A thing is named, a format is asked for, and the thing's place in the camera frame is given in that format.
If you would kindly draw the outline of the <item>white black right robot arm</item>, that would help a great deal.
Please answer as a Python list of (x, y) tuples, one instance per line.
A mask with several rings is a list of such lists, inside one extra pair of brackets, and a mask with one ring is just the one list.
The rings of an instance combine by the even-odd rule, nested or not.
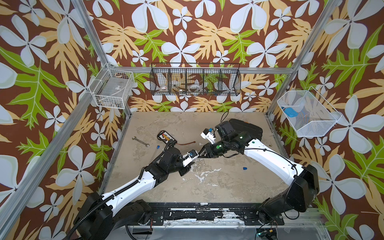
[(266, 199), (258, 208), (257, 219), (262, 224), (274, 222), (276, 217), (290, 210), (304, 213), (320, 191), (318, 171), (315, 167), (305, 167), (290, 161), (248, 132), (221, 137), (221, 140), (216, 142), (215, 135), (205, 129), (201, 137), (209, 141), (199, 152), (202, 158), (216, 158), (224, 156), (228, 151), (235, 151), (256, 160), (288, 185), (285, 191)]

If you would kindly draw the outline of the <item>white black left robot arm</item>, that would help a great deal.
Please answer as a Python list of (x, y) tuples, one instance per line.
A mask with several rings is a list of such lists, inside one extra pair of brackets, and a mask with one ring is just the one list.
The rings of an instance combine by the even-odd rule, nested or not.
[(88, 196), (65, 238), (70, 240), (78, 233), (80, 240), (105, 240), (112, 231), (124, 225), (148, 223), (152, 208), (137, 198), (163, 183), (172, 173), (184, 176), (198, 156), (195, 150), (183, 155), (176, 147), (166, 146), (130, 182), (111, 192)]

